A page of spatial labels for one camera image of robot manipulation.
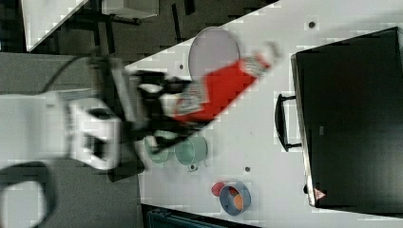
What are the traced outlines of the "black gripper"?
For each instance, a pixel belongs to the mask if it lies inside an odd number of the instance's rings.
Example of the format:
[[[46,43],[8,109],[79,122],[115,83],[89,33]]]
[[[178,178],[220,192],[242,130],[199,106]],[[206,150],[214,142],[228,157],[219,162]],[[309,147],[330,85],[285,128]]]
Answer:
[[[178,77],[164,80],[165,74],[158,71],[137,70],[125,74],[128,104],[125,104],[125,134],[134,140],[152,136],[157,130],[176,134],[173,140],[163,140],[162,148],[171,147],[208,126],[208,122],[167,123],[163,125],[164,114],[160,97],[182,93],[191,81]]]

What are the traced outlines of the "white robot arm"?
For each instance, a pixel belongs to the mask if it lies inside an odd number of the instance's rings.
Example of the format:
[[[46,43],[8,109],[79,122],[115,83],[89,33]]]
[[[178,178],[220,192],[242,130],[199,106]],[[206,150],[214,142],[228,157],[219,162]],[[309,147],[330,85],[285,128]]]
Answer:
[[[99,170],[118,166],[121,153],[147,135],[151,120],[137,91],[141,76],[113,70],[116,104],[91,88],[1,97],[1,167],[72,158]]]

